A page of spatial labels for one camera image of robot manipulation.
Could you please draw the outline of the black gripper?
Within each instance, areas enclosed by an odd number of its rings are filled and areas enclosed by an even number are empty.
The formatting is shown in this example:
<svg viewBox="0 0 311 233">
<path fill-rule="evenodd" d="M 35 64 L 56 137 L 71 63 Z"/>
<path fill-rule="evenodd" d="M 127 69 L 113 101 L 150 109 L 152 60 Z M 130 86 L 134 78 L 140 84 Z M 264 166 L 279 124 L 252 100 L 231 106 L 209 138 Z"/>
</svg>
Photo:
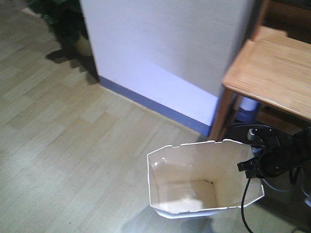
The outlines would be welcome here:
<svg viewBox="0 0 311 233">
<path fill-rule="evenodd" d="M 237 164 L 247 179 L 275 178 L 295 168 L 295 146 L 253 149 L 254 158 Z"/>
</svg>

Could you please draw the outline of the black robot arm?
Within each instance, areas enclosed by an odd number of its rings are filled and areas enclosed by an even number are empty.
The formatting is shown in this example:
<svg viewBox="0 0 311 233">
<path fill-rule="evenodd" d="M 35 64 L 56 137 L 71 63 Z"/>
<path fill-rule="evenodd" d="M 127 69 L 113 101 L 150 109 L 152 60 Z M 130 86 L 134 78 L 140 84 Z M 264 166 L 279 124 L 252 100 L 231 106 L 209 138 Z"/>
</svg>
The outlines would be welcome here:
<svg viewBox="0 0 311 233">
<path fill-rule="evenodd" d="M 311 160 L 311 129 L 305 128 L 290 141 L 280 143 L 278 132 L 272 129 L 251 128 L 249 140 L 261 139 L 264 147 L 247 161 L 237 164 L 239 172 L 245 172 L 248 179 L 275 178 Z"/>
</svg>

